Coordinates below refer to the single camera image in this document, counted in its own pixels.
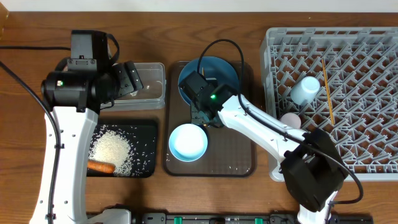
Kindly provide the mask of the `light blue bowl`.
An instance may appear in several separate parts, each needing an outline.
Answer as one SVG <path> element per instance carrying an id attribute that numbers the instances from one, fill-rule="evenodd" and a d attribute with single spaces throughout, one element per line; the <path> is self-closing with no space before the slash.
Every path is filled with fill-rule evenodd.
<path id="1" fill-rule="evenodd" d="M 208 137 L 201 127 L 195 124 L 182 124 L 171 132 L 168 145 L 176 159 L 193 162 L 205 154 Z"/>

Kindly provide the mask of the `dark blue plate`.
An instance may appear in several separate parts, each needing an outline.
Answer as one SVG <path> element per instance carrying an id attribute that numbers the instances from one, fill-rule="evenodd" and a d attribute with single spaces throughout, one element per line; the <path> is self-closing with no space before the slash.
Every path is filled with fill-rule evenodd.
<path id="1" fill-rule="evenodd" d="M 230 63 L 227 61 L 218 58 L 206 56 L 201 59 L 200 68 L 197 69 L 199 58 L 196 58 L 190 62 L 188 62 L 180 72 L 178 78 L 179 82 L 185 78 L 192 71 L 197 71 L 201 74 L 201 68 L 205 69 L 205 78 L 216 78 L 218 81 L 218 86 L 227 85 L 232 90 L 233 93 L 236 93 L 239 88 L 239 80 L 235 69 L 232 67 Z M 185 96 L 185 94 L 178 88 L 181 97 L 187 105 L 190 105 L 191 101 Z"/>

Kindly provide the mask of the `pink cup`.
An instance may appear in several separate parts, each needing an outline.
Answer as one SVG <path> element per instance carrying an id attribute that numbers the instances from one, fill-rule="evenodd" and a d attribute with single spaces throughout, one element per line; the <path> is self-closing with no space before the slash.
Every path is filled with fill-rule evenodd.
<path id="1" fill-rule="evenodd" d="M 279 121 L 284 124 L 285 129 L 301 128 L 301 119 L 297 114 L 294 113 L 284 114 Z"/>

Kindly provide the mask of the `orange carrot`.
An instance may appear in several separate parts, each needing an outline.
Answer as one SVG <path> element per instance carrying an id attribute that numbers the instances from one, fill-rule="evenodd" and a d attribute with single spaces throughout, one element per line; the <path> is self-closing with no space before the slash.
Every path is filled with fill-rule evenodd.
<path id="1" fill-rule="evenodd" d="M 92 160 L 88 161 L 87 168 L 107 174 L 112 174 L 116 169 L 115 165 L 113 164 Z"/>

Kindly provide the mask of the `light blue cup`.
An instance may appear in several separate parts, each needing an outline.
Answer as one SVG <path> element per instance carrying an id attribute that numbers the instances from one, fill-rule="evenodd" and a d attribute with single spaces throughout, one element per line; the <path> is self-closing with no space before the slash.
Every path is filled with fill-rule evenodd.
<path id="1" fill-rule="evenodd" d="M 320 82 L 315 77 L 305 77 L 301 79 L 291 90 L 292 101 L 303 106 L 311 103 L 320 90 Z"/>

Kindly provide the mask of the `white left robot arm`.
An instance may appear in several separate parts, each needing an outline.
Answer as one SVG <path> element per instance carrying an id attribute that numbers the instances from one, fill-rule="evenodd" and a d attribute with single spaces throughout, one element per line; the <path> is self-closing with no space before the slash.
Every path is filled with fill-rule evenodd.
<path id="1" fill-rule="evenodd" d="M 46 148 L 39 197 L 31 223 L 131 223 L 126 208 L 86 214 L 90 142 L 101 106 L 142 88 L 132 61 L 109 53 L 111 34 L 73 30 L 71 55 L 42 82 Z"/>

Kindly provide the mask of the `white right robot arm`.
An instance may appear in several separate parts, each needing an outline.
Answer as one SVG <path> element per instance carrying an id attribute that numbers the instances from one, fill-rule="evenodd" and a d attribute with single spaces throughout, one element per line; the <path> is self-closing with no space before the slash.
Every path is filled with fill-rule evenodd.
<path id="1" fill-rule="evenodd" d="M 291 128 L 228 85 L 181 89 L 191 100 L 193 123 L 233 129 L 279 162 L 287 190 L 300 205 L 299 223 L 328 223 L 332 201 L 348 176 L 328 133 Z"/>

